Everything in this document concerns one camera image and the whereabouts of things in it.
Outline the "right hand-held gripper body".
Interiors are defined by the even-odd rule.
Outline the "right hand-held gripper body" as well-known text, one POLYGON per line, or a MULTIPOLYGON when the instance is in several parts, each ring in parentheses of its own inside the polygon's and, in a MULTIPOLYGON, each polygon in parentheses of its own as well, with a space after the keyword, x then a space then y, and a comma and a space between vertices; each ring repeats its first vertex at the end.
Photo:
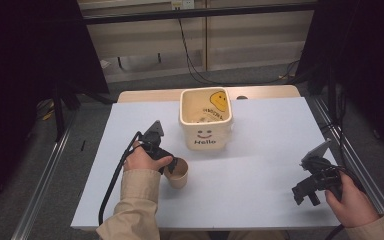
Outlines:
POLYGON ((306 185, 308 194, 312 191, 316 193, 317 191, 330 190, 338 200, 341 200, 342 183, 339 167, 324 158, 330 144, 331 140, 327 138, 304 156, 300 166, 304 171, 309 171, 310 176, 301 182, 306 185))

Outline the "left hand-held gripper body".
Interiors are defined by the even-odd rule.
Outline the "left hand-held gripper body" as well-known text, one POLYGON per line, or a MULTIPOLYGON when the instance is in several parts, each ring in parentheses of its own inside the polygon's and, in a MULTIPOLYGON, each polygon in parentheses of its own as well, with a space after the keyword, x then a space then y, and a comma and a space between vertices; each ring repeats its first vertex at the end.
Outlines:
POLYGON ((156 120, 143 134, 139 135, 141 147, 154 160, 165 156, 174 157, 173 154, 160 147, 163 136, 164 131, 159 120, 156 120))

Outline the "brown paper cup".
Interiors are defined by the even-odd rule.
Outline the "brown paper cup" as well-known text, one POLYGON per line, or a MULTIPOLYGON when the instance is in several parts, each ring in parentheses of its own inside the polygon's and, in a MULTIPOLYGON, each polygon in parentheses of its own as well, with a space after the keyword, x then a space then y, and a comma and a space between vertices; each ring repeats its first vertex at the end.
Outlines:
POLYGON ((179 158, 178 164, 173 174, 169 173, 169 168, 168 168, 168 172, 164 176, 167 178, 172 188, 181 189, 187 184, 188 170, 189 170, 188 163, 184 159, 179 158))

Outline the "person's left hand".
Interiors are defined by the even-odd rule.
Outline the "person's left hand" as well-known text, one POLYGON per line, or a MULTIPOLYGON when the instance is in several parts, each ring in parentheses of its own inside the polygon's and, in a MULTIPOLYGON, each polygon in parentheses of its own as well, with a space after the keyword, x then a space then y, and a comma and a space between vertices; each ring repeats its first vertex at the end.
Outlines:
POLYGON ((172 156, 165 156, 158 160, 152 159, 141 147, 140 143, 135 141, 133 143, 133 152, 126 158, 123 168, 124 171, 142 169, 159 171, 161 168, 170 164, 172 160, 172 156))

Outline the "person's right hand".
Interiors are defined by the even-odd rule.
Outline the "person's right hand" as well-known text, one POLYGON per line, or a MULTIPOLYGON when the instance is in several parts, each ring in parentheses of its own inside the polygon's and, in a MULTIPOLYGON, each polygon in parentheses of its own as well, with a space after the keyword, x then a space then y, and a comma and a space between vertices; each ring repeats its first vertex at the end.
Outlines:
POLYGON ((325 191, 325 197, 334 215, 344 227, 361 227, 380 218, 369 198, 356 187, 348 175, 342 173, 341 182, 341 200, 338 200, 330 190, 325 191))

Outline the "cream smiley face bin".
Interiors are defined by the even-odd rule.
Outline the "cream smiley face bin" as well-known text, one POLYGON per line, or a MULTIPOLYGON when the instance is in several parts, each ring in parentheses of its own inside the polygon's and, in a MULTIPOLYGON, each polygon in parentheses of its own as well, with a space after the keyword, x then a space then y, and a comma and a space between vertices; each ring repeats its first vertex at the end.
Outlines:
POLYGON ((179 124, 190 150, 218 150, 232 133, 233 113, 223 87, 184 90, 180 95, 179 124))

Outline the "white table board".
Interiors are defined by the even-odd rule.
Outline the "white table board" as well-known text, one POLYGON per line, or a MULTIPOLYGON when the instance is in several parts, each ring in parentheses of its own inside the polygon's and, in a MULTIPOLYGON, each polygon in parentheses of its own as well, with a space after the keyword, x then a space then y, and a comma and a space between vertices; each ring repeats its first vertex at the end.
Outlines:
POLYGON ((235 100, 226 147, 191 151, 184 143, 176 102, 113 105, 72 227, 93 231, 112 216, 120 198, 102 200, 122 153, 137 131, 161 122, 161 146, 185 159, 181 189, 160 183, 157 224, 167 230, 298 229, 337 225, 326 203, 296 203, 293 187, 308 177, 301 159, 324 140, 302 97, 235 100))

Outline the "black metal stand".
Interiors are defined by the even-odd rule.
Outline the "black metal stand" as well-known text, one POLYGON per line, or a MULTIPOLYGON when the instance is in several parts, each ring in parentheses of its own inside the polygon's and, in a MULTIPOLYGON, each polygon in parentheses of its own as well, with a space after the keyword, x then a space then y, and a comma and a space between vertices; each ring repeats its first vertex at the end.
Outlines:
POLYGON ((80 85, 73 82, 57 82, 52 89, 52 100, 54 103, 54 113, 57 129, 56 142, 59 142, 66 132, 62 104, 65 104, 65 106, 70 111, 78 110, 81 106, 81 103, 77 97, 78 94, 86 95, 89 98, 101 102, 105 105, 111 105, 115 103, 115 100, 101 96, 98 93, 94 93, 91 90, 81 87, 80 85))

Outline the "wooden table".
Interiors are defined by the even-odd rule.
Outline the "wooden table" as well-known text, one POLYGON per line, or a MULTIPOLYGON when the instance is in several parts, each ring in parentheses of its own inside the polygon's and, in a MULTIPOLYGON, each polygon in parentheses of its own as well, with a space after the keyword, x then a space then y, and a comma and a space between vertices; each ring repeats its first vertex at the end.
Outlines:
MULTIPOLYGON (((267 99, 300 97, 293 85, 227 87, 230 99, 267 99)), ((122 92, 117 102, 179 101, 183 89, 138 90, 122 92)))

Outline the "black curtain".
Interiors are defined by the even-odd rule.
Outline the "black curtain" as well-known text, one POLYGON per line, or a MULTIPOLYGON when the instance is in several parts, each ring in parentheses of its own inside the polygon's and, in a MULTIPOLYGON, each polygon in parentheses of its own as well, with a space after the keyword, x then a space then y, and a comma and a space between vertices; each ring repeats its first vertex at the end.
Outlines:
POLYGON ((0 187, 19 161, 37 104, 71 108, 107 83, 78 0, 0 0, 0 187))
POLYGON ((384 0, 314 0, 297 76, 341 84, 384 138, 384 0))

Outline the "black horizontal bar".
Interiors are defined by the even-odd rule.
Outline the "black horizontal bar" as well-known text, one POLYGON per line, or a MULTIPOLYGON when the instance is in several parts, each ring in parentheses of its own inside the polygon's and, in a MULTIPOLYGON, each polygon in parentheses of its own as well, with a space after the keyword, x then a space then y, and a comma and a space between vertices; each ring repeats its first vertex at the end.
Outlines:
POLYGON ((149 13, 93 15, 83 18, 86 25, 126 22, 156 21, 182 18, 200 18, 230 15, 266 14, 315 10, 318 2, 271 4, 242 7, 206 8, 192 10, 169 10, 149 13))

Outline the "metal floor rail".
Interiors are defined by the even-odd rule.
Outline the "metal floor rail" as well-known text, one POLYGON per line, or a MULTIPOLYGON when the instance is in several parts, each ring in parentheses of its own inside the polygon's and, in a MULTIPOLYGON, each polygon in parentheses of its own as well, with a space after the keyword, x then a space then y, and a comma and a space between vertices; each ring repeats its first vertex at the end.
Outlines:
POLYGON ((11 237, 11 240, 28 240, 33 225, 37 219, 39 210, 43 204, 45 194, 49 188, 54 172, 57 168, 57 164, 61 158, 61 155, 65 149, 67 140, 70 136, 71 129, 65 130, 61 138, 54 144, 52 153, 48 158, 45 169, 39 179, 39 182, 35 188, 29 203, 22 214, 22 217, 11 237))
POLYGON ((321 97, 313 98, 311 103, 315 106, 318 114, 323 119, 327 132, 333 137, 335 143, 338 145, 340 162, 355 174, 360 180, 363 188, 366 190, 366 194, 373 202, 375 208, 380 213, 384 214, 384 194, 382 189, 376 183, 375 179, 362 162, 362 158, 358 155, 347 138, 344 128, 329 115, 327 104, 321 97))

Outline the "white wall outlet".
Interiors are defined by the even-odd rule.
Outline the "white wall outlet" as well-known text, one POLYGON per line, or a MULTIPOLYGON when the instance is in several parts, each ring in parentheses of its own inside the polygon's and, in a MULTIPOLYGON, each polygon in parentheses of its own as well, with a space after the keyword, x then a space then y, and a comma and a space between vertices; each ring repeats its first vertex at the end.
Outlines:
POLYGON ((195 8, 194 0, 172 0, 171 7, 173 10, 190 10, 195 8))

